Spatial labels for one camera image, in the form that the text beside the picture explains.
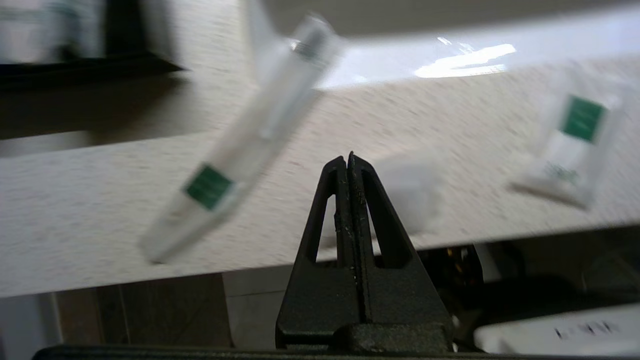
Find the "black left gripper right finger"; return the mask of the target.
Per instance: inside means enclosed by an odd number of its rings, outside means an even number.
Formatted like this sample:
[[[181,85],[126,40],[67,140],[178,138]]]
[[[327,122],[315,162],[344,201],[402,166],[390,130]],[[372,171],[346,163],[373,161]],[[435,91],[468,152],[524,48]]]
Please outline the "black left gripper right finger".
[[[349,155],[359,321],[349,348],[450,352],[453,324],[372,164]]]

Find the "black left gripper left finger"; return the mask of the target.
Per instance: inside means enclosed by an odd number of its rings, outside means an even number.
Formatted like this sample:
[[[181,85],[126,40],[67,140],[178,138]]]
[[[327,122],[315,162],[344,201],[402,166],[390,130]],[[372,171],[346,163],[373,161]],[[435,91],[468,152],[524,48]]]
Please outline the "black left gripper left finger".
[[[329,198],[337,214],[336,266],[317,262]],[[361,319],[346,162],[327,162],[320,174],[276,321],[279,349],[327,349],[334,333]]]

